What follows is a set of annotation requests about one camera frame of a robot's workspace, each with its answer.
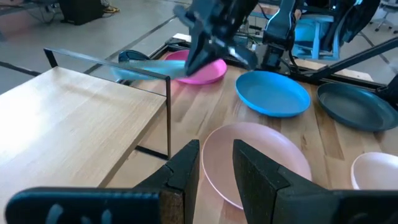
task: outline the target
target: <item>light pink plate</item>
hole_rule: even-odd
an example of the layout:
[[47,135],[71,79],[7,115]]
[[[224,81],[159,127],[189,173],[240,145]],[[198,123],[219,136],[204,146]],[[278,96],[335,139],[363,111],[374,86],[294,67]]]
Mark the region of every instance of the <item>light pink plate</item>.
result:
[[[189,50],[181,50],[166,56],[165,60],[187,60]],[[226,63],[218,59],[193,74],[190,78],[178,79],[178,81],[188,84],[204,85],[222,79],[226,73]]]
[[398,190],[398,157],[381,152],[358,156],[351,166],[351,182],[357,190]]
[[222,126],[207,137],[201,151],[201,162],[212,186],[234,206],[243,209],[232,162],[234,139],[245,141],[296,174],[312,179],[310,165],[304,155],[281,133],[256,123]]

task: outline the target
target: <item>black equipment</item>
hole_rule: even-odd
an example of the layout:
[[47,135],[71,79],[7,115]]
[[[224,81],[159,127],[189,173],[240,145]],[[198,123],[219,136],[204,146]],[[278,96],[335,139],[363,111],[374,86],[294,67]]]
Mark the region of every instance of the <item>black equipment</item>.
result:
[[[174,8],[175,15],[188,26],[192,36],[190,53],[185,64],[187,76],[228,54],[245,64],[247,69],[256,68],[256,54],[246,46],[236,44],[233,37],[257,4],[258,0],[194,0],[188,9],[182,6]],[[294,12],[302,4],[301,0],[280,2],[278,13],[270,19],[264,31],[262,41],[267,44],[267,50],[262,61],[263,67],[277,68],[283,53],[292,49]]]
[[101,18],[104,6],[101,0],[58,0],[64,20],[76,26]]

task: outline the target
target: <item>blue plate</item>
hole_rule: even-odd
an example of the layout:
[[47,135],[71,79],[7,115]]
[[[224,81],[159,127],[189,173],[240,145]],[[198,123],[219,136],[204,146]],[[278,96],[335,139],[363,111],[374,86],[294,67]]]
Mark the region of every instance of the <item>blue plate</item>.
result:
[[247,72],[236,80],[236,91],[251,109],[279,118],[303,113],[311,103],[304,87],[274,72]]

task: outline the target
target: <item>wooden tabletop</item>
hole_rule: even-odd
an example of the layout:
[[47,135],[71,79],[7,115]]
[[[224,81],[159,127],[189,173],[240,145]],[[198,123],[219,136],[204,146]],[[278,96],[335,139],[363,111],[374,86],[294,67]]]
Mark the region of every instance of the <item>wooden tabletop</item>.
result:
[[163,96],[59,67],[0,95],[0,210],[29,187],[107,185],[164,108]]
[[[317,69],[320,64],[307,63]],[[316,86],[301,83],[312,97],[306,112],[294,118],[270,118],[249,109],[236,94],[235,80],[246,72],[228,66],[219,82],[196,86],[172,82],[172,149],[176,153],[191,139],[201,144],[216,128],[239,121],[267,125],[288,137],[307,158],[313,181],[327,189],[352,189],[349,169],[364,152],[386,152],[398,156],[398,128],[384,133],[365,133],[337,123],[318,104]],[[342,75],[371,80],[366,73],[345,70]],[[143,81],[136,87],[164,93],[164,83]],[[140,144],[166,152],[165,117],[159,117]],[[108,187],[133,187],[155,172],[165,162],[134,151],[116,173]],[[210,185],[201,170],[194,223],[245,223],[242,210],[235,208]]]

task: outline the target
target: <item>gray floor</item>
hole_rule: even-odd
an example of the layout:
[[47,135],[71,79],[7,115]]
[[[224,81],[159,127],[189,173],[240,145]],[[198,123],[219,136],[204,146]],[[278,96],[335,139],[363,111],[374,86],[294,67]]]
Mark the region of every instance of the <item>gray floor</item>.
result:
[[[116,59],[110,55],[115,55],[120,49],[134,49],[149,54],[175,33],[187,34],[187,28],[178,19],[173,19],[149,35],[148,32],[172,18],[172,9],[177,2],[190,1],[113,0],[112,4],[121,9],[119,14],[82,26],[59,23],[61,15],[57,15],[56,20],[50,25],[33,19],[26,12],[1,16],[0,32],[3,41],[0,41],[0,61],[44,72],[50,68],[43,52],[44,47],[63,48],[110,60]],[[41,16],[37,10],[30,13]],[[363,30],[366,38],[357,36],[354,41],[345,44],[341,50],[341,58],[349,57],[370,48],[372,44],[379,44],[394,36],[387,29],[381,29],[378,33],[373,30],[371,26],[366,27]],[[394,49],[384,54],[384,59],[390,62],[390,65],[377,56],[353,66],[352,69],[369,73],[377,82],[388,83],[394,77],[390,67],[398,67],[397,53],[398,49]],[[58,55],[57,60],[61,66],[80,72],[93,66],[65,56]],[[92,74],[113,79],[109,69],[104,67]],[[28,75],[0,67],[0,94],[30,78]]]

